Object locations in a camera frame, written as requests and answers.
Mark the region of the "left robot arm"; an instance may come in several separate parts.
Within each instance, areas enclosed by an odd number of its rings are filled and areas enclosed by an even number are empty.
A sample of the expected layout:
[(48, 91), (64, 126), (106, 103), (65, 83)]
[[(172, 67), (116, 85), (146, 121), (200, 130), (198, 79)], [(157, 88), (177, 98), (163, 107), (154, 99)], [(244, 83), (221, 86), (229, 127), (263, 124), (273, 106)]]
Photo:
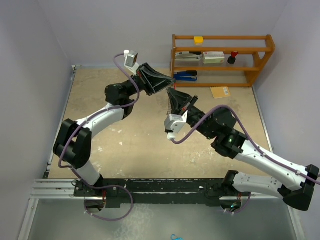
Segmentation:
[(93, 138), (132, 113), (136, 100), (131, 96), (140, 92), (152, 96), (174, 83), (174, 78), (155, 71), (147, 63), (142, 64), (127, 81), (105, 88), (105, 107), (77, 121), (68, 118), (62, 122), (53, 154), (86, 182), (85, 190), (91, 196), (98, 196), (103, 191), (103, 177), (90, 161)]

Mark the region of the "red grey key holder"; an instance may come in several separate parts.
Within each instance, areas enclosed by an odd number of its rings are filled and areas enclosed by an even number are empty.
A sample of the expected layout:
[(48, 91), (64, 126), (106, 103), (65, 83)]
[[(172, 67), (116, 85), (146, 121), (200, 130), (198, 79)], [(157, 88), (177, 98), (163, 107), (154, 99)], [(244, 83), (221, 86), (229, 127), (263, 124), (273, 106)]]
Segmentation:
[(177, 108), (177, 101), (175, 97), (175, 89), (172, 87), (168, 87), (167, 90), (168, 95), (168, 115), (174, 114)]

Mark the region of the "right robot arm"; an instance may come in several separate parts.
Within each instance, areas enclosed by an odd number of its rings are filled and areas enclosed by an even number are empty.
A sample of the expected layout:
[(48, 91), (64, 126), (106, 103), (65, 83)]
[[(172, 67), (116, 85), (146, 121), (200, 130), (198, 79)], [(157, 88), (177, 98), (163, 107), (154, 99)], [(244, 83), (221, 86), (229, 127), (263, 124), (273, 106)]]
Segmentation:
[(229, 171), (222, 183), (228, 196), (260, 193), (283, 200), (288, 206), (308, 211), (319, 185), (319, 168), (298, 165), (259, 146), (249, 135), (236, 112), (228, 105), (217, 105), (207, 113), (195, 107), (197, 96), (169, 87), (169, 114), (164, 122), (169, 141), (184, 143), (195, 131), (207, 140), (219, 155), (235, 159), (266, 173), (266, 176)]

